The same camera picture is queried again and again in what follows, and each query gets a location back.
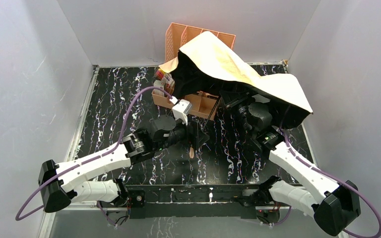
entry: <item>table surface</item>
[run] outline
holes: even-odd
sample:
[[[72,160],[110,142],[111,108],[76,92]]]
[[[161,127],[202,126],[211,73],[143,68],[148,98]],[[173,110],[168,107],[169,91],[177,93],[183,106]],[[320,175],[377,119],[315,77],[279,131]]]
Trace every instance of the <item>table surface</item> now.
[[[285,73],[284,66],[253,65],[261,75]],[[123,116],[135,94],[152,85],[155,67],[101,68],[94,86],[76,158],[81,158],[116,143]],[[127,119],[125,134],[145,125],[150,119],[168,114],[169,109],[154,105],[151,93],[144,93]],[[205,119],[190,116],[205,122]],[[261,158],[235,126],[230,114],[219,108],[207,125],[210,140],[189,157],[189,147],[176,144],[157,152],[140,164],[111,171],[96,178],[121,178],[129,185],[155,184],[242,184],[261,183],[270,176],[295,182],[282,168]],[[295,149],[312,161],[302,126],[289,131]]]

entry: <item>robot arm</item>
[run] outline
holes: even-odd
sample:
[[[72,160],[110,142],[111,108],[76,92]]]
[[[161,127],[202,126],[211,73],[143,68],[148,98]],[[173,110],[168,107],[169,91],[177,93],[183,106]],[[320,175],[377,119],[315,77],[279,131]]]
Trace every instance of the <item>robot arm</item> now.
[[[228,103],[227,97],[223,99],[225,108],[238,114],[255,146],[306,188],[304,190],[294,187],[278,177],[271,177],[259,185],[259,190],[252,195],[252,200],[288,204],[313,217],[325,232],[333,236],[338,235],[360,215],[358,196],[336,181],[313,171],[311,168],[315,165],[301,155],[296,154],[310,167],[290,153],[284,137],[271,127],[272,115],[267,106],[253,102],[248,94],[243,98],[228,99]],[[122,144],[113,144],[75,161],[55,164],[50,160],[43,163],[39,185],[74,165],[80,165],[41,190],[45,212],[56,212],[71,202],[81,201],[97,200],[115,206],[124,205],[128,200],[128,193],[121,179],[104,182],[90,180],[114,169],[127,168],[151,159],[155,152],[182,140],[187,139],[193,148],[199,148],[209,137],[196,121],[188,123],[186,115],[190,107],[190,102],[179,101],[173,107],[175,119],[161,116],[152,120],[147,128],[139,128],[124,137]]]
[[[45,212],[56,212],[71,202],[105,201],[122,206],[128,199],[127,189],[121,179],[111,181],[90,181],[109,171],[128,168],[154,157],[155,152],[188,140],[193,148],[199,148],[208,140],[199,126],[188,123],[187,114],[191,103],[180,100],[172,108],[174,117],[160,116],[150,122],[147,128],[139,128],[122,138],[122,144],[113,144],[101,151],[83,158],[56,164],[53,160],[42,164],[39,185],[69,168],[79,165],[41,190]]]
[[[281,202],[303,211],[332,236],[337,236],[360,215],[359,196],[333,179],[312,170],[318,168],[293,148],[288,147],[284,137],[275,129],[264,130],[263,134],[257,137],[257,141],[263,150],[269,151],[269,160],[285,169],[305,189],[289,185],[272,176],[259,186],[254,199],[266,203]],[[357,189],[352,182],[347,183]]]

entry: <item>beige cloth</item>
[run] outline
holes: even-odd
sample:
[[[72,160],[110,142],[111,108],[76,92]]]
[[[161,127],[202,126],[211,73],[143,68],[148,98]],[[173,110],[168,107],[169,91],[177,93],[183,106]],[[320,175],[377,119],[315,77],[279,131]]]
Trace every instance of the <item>beige cloth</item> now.
[[[205,31],[180,47],[205,74],[226,80],[250,84],[259,90],[298,106],[309,113],[312,108],[297,78],[292,74],[260,76],[250,65],[209,31]],[[160,65],[167,73],[176,69],[179,61],[174,58]]]

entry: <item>white clip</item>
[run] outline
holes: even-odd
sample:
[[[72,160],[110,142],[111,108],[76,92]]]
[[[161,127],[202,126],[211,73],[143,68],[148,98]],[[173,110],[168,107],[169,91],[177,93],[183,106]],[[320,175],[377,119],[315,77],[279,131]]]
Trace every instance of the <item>white clip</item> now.
[[[178,99],[174,96],[172,96],[171,99],[169,99],[171,103],[173,103],[173,105],[175,105],[177,102],[178,102]]]

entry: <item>gray wall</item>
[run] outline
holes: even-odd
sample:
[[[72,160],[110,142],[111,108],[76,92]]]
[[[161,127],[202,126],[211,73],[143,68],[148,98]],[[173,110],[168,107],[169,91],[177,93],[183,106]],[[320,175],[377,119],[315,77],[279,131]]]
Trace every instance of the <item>gray wall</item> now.
[[[42,212],[15,214],[41,164],[65,159],[91,73],[57,1],[0,1],[0,238],[36,237]]]
[[[318,165],[356,183],[381,213],[381,1],[322,0],[289,66],[314,111],[305,126]],[[377,229],[362,203],[350,230]]]
[[[164,62],[171,22],[236,35],[246,62],[287,60],[319,0],[58,0],[91,63]]]
[[[107,226],[100,211],[63,210],[56,214],[50,238],[331,238],[311,217],[300,211],[291,213],[284,225],[273,229],[238,217],[162,217],[128,220],[115,230]]]

